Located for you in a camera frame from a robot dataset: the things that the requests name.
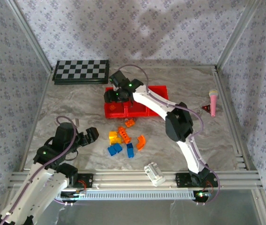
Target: glass panel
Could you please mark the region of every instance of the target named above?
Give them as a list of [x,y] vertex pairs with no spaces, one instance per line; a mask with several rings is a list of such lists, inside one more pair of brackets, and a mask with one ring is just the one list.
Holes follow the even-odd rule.
[[52,203],[38,224],[47,225],[260,225],[251,191],[221,191],[206,206],[191,200]]

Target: white plastic object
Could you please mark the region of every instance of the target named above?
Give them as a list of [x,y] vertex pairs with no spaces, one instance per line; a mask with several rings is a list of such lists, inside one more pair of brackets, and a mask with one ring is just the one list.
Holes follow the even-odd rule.
[[154,162],[151,162],[149,165],[144,167],[144,171],[146,172],[147,176],[151,179],[152,184],[157,187],[163,182],[165,182],[165,177],[161,170],[159,169],[158,165]]

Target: patterned wall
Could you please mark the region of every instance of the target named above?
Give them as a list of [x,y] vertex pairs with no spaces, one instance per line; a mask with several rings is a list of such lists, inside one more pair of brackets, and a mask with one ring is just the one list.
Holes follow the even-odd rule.
[[17,170],[46,81],[22,30],[0,0],[0,205]]
[[19,0],[53,66],[216,64],[247,0]]
[[242,138],[266,191],[266,0],[224,66]]

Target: orange lego brick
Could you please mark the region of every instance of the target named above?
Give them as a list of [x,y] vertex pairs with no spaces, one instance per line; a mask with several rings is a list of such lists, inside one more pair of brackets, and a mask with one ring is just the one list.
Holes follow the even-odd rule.
[[128,144],[131,142],[131,138],[128,136],[127,132],[125,131],[124,127],[118,127],[118,133],[122,137],[124,143]]
[[141,151],[142,148],[145,146],[146,139],[143,135],[139,136],[138,138],[139,143],[137,144],[138,151]]
[[133,119],[130,119],[128,121],[125,122],[125,125],[130,128],[131,126],[135,125],[135,122]]

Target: metal extrusion bar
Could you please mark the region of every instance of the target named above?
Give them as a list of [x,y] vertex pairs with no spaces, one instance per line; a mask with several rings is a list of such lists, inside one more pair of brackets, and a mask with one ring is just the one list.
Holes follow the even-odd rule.
[[48,73],[52,71],[51,65],[45,56],[42,47],[38,43],[33,31],[31,30],[30,26],[26,22],[24,15],[19,8],[17,2],[15,0],[6,0],[7,5],[10,7],[11,11],[13,12],[16,21],[18,22],[19,26],[23,30],[24,34],[26,35],[28,41],[30,42],[32,48],[36,52],[38,58],[40,59],[42,65],[46,69]]
[[224,50],[221,53],[221,56],[217,61],[218,69],[222,69],[227,60],[229,59],[232,51],[234,50],[239,39],[241,38],[241,35],[243,34],[244,30],[248,27],[251,18],[254,16],[261,2],[262,0],[248,1],[235,29],[233,30],[231,37],[229,38],[229,41],[227,42],[227,45],[225,46]]
[[39,102],[39,105],[38,105],[37,113],[36,113],[32,128],[30,130],[30,136],[29,136],[28,142],[26,143],[26,146],[25,146],[25,150],[24,150],[24,153],[23,153],[23,156],[22,156],[21,164],[19,166],[19,170],[23,170],[24,167],[25,167],[25,162],[26,162],[26,159],[27,159],[28,154],[29,154],[30,144],[31,144],[31,141],[33,140],[34,132],[35,132],[38,120],[39,120],[39,115],[40,115],[40,112],[41,112],[41,109],[42,109],[42,105],[43,105],[44,98],[45,98],[45,95],[46,95],[47,87],[48,87],[48,84],[49,84],[52,76],[53,76],[53,71],[46,79],[46,83],[45,83],[44,89],[42,91],[42,95],[41,95],[41,99],[40,99],[40,102]]
[[266,225],[266,194],[264,190],[252,190],[261,224]]
[[251,163],[249,159],[246,157],[247,150],[245,149],[245,146],[243,145],[243,142],[241,140],[240,134],[238,133],[238,125],[236,124],[236,121],[233,119],[233,109],[229,106],[226,93],[224,91],[221,79],[219,74],[216,72],[216,70],[213,71],[213,75],[217,84],[217,88],[220,93],[221,101],[224,107],[224,112],[226,114],[227,122],[229,129],[231,130],[232,138],[234,140],[235,148],[237,149],[238,153],[243,156],[244,164],[247,169],[253,169],[251,167]]
[[[166,181],[160,186],[153,186],[144,171],[81,171],[79,173],[93,173],[93,185],[88,190],[93,191],[163,191],[163,190],[200,190],[201,188],[177,188],[176,173],[185,171],[163,171]],[[28,171],[14,172],[10,178],[9,190],[17,189],[24,181]],[[221,189],[261,189],[262,183],[257,171],[227,171],[217,172],[220,178]]]

